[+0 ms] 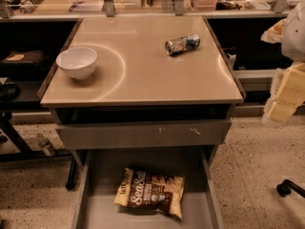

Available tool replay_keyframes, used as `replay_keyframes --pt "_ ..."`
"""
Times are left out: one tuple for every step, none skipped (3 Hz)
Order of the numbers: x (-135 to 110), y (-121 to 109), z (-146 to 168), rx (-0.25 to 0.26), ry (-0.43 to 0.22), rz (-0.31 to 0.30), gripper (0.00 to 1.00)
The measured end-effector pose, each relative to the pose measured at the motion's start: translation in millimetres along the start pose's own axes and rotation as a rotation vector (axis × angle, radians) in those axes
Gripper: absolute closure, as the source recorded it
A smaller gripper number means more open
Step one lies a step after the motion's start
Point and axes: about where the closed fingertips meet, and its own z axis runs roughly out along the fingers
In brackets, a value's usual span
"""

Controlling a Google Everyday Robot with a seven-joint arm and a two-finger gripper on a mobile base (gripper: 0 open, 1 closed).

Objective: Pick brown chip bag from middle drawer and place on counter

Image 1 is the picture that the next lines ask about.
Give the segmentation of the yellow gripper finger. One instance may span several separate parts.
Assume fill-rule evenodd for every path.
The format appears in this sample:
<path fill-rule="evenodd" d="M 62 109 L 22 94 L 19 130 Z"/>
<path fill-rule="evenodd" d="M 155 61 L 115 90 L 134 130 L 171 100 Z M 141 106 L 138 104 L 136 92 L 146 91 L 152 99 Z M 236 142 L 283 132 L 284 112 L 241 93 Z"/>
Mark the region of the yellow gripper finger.
<path fill-rule="evenodd" d="M 283 74 L 276 99 L 289 106 L 305 102 L 305 63 L 294 62 Z"/>
<path fill-rule="evenodd" d="M 279 100 L 276 94 L 284 78 L 284 70 L 276 69 L 270 89 L 270 97 L 267 99 L 262 122 L 264 124 L 284 124 L 296 111 L 296 105 L 287 101 Z"/>

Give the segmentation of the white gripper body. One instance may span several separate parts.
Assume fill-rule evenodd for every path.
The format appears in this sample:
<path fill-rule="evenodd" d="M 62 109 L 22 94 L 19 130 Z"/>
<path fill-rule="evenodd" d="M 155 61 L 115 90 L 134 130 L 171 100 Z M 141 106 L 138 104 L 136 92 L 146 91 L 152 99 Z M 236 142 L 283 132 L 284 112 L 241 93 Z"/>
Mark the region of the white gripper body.
<path fill-rule="evenodd" d="M 271 44 L 280 43 L 282 40 L 282 31 L 285 22 L 285 19 L 276 22 L 273 26 L 263 32 L 260 37 L 260 40 Z"/>

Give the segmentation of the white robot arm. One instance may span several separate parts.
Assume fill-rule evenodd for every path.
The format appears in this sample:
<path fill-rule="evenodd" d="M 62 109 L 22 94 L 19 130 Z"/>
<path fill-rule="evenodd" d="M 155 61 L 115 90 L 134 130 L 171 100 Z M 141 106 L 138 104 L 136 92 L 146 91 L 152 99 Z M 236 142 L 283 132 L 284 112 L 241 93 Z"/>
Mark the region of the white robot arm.
<path fill-rule="evenodd" d="M 263 110 L 262 122 L 275 127 L 287 123 L 305 102 L 305 0 L 301 0 L 285 19 L 264 31 L 261 40 L 280 43 L 282 54 L 293 60 L 286 70 L 275 70 L 271 96 Z"/>

